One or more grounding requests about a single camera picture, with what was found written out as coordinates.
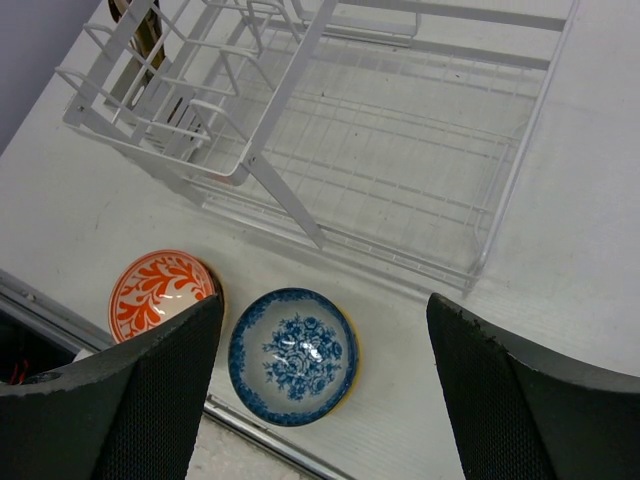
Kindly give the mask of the red pink patterned bowl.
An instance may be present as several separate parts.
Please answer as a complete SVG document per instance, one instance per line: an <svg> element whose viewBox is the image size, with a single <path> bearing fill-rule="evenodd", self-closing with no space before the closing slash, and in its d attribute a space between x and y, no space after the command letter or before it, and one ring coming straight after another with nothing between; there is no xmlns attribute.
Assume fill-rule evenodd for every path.
<svg viewBox="0 0 640 480"><path fill-rule="evenodd" d="M219 292L210 271L194 256L173 249L147 253L113 287L108 311L112 337L117 343L127 341Z"/></svg>

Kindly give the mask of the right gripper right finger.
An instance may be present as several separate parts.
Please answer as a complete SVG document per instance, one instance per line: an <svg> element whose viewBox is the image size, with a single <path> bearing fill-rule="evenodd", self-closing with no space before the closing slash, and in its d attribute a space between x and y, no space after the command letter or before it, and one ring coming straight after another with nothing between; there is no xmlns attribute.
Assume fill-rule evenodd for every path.
<svg viewBox="0 0 640 480"><path fill-rule="evenodd" d="M439 293L426 321L466 478L638 478L637 377L553 351Z"/></svg>

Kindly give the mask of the orange leaf patterned bowl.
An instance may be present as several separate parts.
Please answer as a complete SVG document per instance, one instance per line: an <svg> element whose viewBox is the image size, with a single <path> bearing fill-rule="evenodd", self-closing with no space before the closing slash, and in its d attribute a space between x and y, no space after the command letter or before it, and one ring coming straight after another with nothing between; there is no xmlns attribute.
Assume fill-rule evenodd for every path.
<svg viewBox="0 0 640 480"><path fill-rule="evenodd" d="M209 263L200 259L200 263L203 267L208 271L211 281L215 287L216 296L218 297L222 309L222 324L226 323L227 318L227 296L226 290L224 286L224 282L222 281L219 272Z"/></svg>

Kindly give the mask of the yellow teal patterned bowl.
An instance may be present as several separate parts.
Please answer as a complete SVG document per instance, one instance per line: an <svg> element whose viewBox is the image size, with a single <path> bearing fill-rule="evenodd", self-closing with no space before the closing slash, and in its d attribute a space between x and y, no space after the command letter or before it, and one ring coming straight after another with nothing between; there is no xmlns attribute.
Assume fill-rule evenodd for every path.
<svg viewBox="0 0 640 480"><path fill-rule="evenodd" d="M348 312L346 310L344 310L341 306L338 306L338 310L344 316L346 322L349 325L351 334L353 336L354 352L355 352L356 360L355 360L355 363L354 363L353 375L352 375L352 378L351 378L350 385L349 385L348 389L344 392L342 397L340 398L339 402L330 411L331 415L333 415L334 413L339 411L340 408L344 405L344 403L347 402L350 399L351 395L353 394L353 392L357 388L357 385L358 385L358 382L359 382L359 379L360 379L360 372L361 372L360 360L361 360L362 349L361 349L361 342L360 342L360 338L359 338L359 332L357 330L356 324L354 323L354 321L352 320L352 318L348 314Z"/></svg>

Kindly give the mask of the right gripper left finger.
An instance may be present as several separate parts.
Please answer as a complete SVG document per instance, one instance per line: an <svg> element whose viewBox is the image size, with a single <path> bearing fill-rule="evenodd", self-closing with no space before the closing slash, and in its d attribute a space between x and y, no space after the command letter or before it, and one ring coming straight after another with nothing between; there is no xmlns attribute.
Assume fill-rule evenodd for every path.
<svg viewBox="0 0 640 480"><path fill-rule="evenodd" d="M107 350L2 387L2 478L185 478L223 317L212 295Z"/></svg>

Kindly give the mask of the blue floral bowl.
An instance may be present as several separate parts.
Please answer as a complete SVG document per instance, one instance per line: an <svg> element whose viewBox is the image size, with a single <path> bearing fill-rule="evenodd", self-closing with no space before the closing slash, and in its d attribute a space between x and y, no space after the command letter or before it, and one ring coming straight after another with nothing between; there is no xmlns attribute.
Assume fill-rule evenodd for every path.
<svg viewBox="0 0 640 480"><path fill-rule="evenodd" d="M325 417L348 389L356 360L338 306L302 287L268 292L240 315L230 337L228 372L242 404L281 427Z"/></svg>

